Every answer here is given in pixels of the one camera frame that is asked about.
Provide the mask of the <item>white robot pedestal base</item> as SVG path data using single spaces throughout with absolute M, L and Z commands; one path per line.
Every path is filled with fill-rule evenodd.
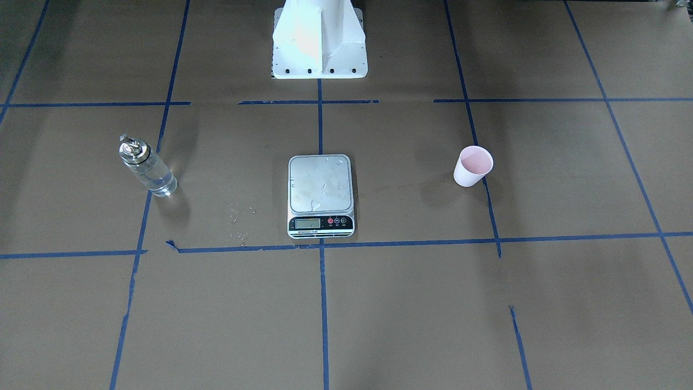
M 274 11 L 271 74 L 280 80 L 369 73 L 362 10 L 351 1 L 286 1 Z

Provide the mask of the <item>digital kitchen scale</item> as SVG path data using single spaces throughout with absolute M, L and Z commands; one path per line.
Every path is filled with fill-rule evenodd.
M 353 175 L 347 155 L 295 155 L 288 161 L 287 176 L 290 238 L 344 238 L 356 232 Z

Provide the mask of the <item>pink paper cup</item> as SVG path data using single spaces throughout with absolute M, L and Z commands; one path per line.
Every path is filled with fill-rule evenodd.
M 482 180 L 494 166 L 492 154 L 480 146 L 467 146 L 460 151 L 453 173 L 461 187 L 471 187 Z

